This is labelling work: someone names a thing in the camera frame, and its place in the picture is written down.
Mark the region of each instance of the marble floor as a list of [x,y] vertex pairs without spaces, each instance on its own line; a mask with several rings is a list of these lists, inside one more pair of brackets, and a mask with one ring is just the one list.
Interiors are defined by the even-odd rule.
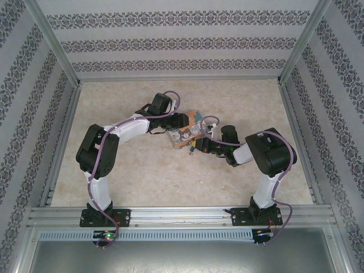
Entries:
[[[88,202],[85,176],[75,160],[88,127],[122,121],[166,90],[181,96],[178,112],[216,115],[221,126],[236,127],[241,141],[275,127],[296,147],[275,80],[88,82],[82,87],[52,206]],[[109,187],[115,206],[248,205],[259,177],[255,161],[233,168],[212,154],[175,150],[167,134],[144,134],[119,147]],[[312,203],[299,160],[276,196],[290,204]]]

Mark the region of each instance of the purple cable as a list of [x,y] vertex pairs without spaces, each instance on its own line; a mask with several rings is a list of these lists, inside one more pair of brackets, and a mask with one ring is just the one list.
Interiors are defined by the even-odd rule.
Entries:
[[168,117],[169,115],[173,115],[175,112],[177,112],[177,109],[180,107],[180,103],[181,103],[181,97],[178,95],[178,93],[177,92],[174,92],[174,91],[171,91],[171,90],[169,90],[169,91],[166,91],[166,92],[164,92],[163,94],[168,94],[168,93],[173,93],[173,94],[175,94],[176,96],[177,96],[177,99],[178,99],[178,101],[177,101],[177,104],[176,104],[176,108],[173,110],[173,111],[171,111],[171,112],[169,112],[169,113],[167,113],[167,114],[164,114],[164,115],[157,115],[157,116],[154,116],[154,115],[151,115],[151,116],[148,116],[148,117],[135,117],[135,118],[129,118],[129,119],[127,119],[127,120],[125,120],[125,121],[122,121],[122,122],[120,122],[120,123],[118,123],[118,124],[116,124],[115,126],[113,126],[112,128],[110,128],[106,133],[105,133],[105,135],[102,137],[102,140],[101,140],[101,143],[100,143],[100,147],[99,147],[99,149],[98,149],[98,153],[97,153],[97,157],[96,157],[96,161],[95,161],[95,165],[94,165],[94,167],[93,167],[93,170],[92,170],[92,174],[91,174],[91,176],[89,177],[89,182],[88,182],[88,186],[87,186],[87,190],[88,190],[88,192],[89,192],[89,196],[90,196],[90,199],[91,199],[91,201],[92,201],[92,203],[94,204],[94,206],[97,208],[97,210],[99,211],[99,212],[101,212],[101,214],[102,215],[104,215],[107,219],[109,219],[113,224],[114,224],[114,226],[115,226],[115,228],[116,228],[116,234],[115,234],[115,237],[113,238],[113,240],[112,241],[109,241],[109,240],[107,240],[107,239],[99,239],[97,242],[96,242],[96,246],[97,247],[99,247],[99,243],[100,242],[108,242],[108,244],[106,245],[106,246],[103,246],[102,248],[103,249],[105,249],[105,248],[107,248],[107,247],[109,247],[109,246],[111,246],[115,241],[116,241],[116,239],[117,238],[119,238],[119,226],[118,226],[118,224],[114,221],[114,219],[112,219],[110,216],[108,216],[100,207],[99,207],[99,205],[96,203],[96,201],[95,201],[95,199],[93,198],[93,195],[92,195],[92,192],[91,192],[91,181],[92,181],[92,179],[94,179],[94,177],[95,177],[95,174],[96,174],[96,170],[97,170],[97,167],[98,167],[98,164],[99,164],[99,162],[100,162],[100,157],[101,157],[101,152],[102,152],[102,149],[103,149],[103,147],[104,147],[104,143],[105,143],[105,139],[106,139],[106,137],[112,132],[112,131],[114,131],[115,129],[117,129],[117,128],[119,128],[120,126],[122,126],[123,124],[125,124],[125,123],[128,123],[128,122],[131,122],[131,121],[137,121],[137,120],[139,120],[139,119],[155,119],[155,118],[165,118],[165,117]]
[[[204,133],[204,135],[211,139],[214,142],[220,143],[220,144],[224,144],[224,145],[230,145],[230,146],[243,146],[244,143],[240,143],[240,144],[235,144],[235,143],[229,143],[229,142],[224,142],[224,141],[220,141],[220,140],[216,140],[214,138],[212,138],[203,128],[202,128],[202,122],[206,119],[206,118],[215,118],[217,120],[216,125],[218,125],[220,123],[220,120],[218,119],[218,117],[215,117],[214,115],[207,115],[206,117],[203,117],[201,122],[200,122],[200,128],[201,131]],[[285,228],[285,226],[288,224],[288,221],[291,219],[292,217],[292,213],[293,213],[293,207],[288,204],[288,203],[284,203],[284,202],[280,202],[275,200],[275,192],[278,188],[279,183],[281,182],[282,178],[287,174],[287,172],[292,168],[293,165],[293,150],[291,145],[289,145],[288,141],[285,140],[285,138],[283,138],[281,135],[270,132],[270,131],[261,131],[258,132],[257,135],[259,134],[269,134],[269,135],[273,135],[277,138],[279,138],[280,140],[283,141],[283,143],[287,146],[288,150],[289,150],[289,155],[290,155],[290,160],[289,160],[289,165],[287,167],[287,169],[278,177],[277,182],[275,183],[274,187],[273,187],[273,191],[272,191],[272,199],[275,203],[279,204],[279,205],[284,205],[284,206],[288,206],[289,207],[289,215],[286,219],[286,221],[284,222],[284,224],[282,225],[282,227],[280,228],[280,230],[278,231],[277,235],[275,235],[272,239],[270,239],[267,243],[269,244],[270,242],[274,241],[275,238],[278,237],[279,234],[281,234],[282,230]]]

